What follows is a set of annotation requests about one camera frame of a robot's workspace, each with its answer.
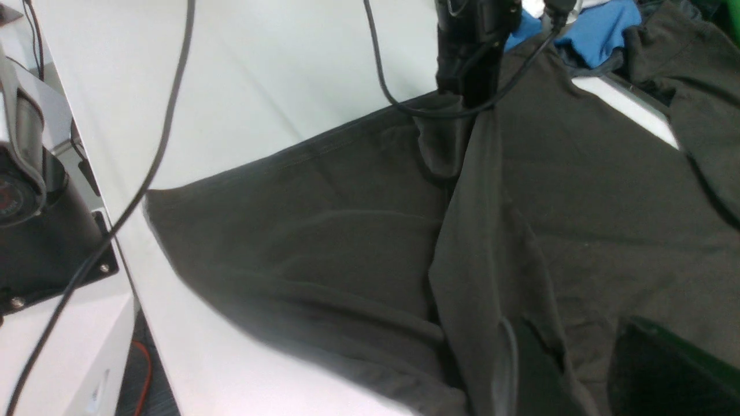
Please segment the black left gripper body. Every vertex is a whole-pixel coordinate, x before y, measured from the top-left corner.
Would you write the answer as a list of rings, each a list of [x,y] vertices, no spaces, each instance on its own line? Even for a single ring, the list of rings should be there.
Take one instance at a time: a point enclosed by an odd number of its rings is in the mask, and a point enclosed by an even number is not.
[[[503,47],[521,22],[520,1],[436,1],[437,90],[478,107],[497,92]]]

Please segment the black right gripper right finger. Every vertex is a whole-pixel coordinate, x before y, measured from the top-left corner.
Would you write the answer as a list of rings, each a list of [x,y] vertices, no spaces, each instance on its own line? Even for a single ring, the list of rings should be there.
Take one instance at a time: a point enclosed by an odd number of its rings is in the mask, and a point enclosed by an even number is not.
[[[622,318],[608,401],[613,415],[738,415],[739,371],[653,321]]]

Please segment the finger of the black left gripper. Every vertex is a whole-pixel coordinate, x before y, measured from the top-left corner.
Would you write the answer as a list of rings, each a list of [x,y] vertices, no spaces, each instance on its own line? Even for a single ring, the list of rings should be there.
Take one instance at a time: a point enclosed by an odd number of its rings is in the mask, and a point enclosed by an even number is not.
[[[456,179],[462,170],[472,118],[417,119],[420,157],[432,177]]]

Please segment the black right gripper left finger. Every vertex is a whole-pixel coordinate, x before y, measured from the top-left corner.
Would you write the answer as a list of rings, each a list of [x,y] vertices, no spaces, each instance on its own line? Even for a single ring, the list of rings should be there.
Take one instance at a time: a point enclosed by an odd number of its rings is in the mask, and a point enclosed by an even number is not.
[[[531,325],[498,324],[499,415],[568,415],[570,398],[557,362]]]

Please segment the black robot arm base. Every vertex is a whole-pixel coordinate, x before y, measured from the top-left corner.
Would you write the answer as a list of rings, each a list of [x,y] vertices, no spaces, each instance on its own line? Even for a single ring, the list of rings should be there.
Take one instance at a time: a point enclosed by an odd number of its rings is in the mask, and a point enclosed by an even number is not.
[[[55,297],[104,236],[63,163],[43,143],[42,108],[2,58],[2,315]]]

